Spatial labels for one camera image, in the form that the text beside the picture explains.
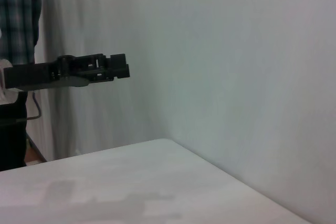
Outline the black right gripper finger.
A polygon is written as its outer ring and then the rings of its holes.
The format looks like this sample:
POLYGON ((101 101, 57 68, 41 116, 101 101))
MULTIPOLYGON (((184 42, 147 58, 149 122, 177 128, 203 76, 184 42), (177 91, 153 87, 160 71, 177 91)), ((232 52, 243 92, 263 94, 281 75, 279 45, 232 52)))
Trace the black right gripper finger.
POLYGON ((65 80, 82 79, 87 81, 113 81, 115 78, 122 79, 130 76, 128 65, 122 67, 96 66, 93 64, 71 65, 66 74, 62 76, 65 80))
POLYGON ((64 55, 58 57, 58 61, 67 62, 70 68, 121 68, 127 64, 125 54, 111 55, 110 57, 104 54, 79 57, 64 55))

